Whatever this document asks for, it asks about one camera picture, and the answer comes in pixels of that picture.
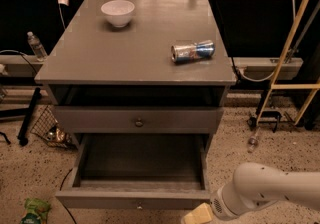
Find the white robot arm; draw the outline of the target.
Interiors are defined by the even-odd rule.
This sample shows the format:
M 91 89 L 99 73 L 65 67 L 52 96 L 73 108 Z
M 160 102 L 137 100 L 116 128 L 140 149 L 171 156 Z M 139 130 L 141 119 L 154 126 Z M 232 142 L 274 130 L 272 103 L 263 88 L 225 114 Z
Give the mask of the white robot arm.
M 320 210 L 320 173 L 286 172 L 258 163 L 239 165 L 232 180 L 211 194 L 181 219 L 181 224 L 211 224 L 217 217 L 223 221 L 239 218 L 287 201 Z

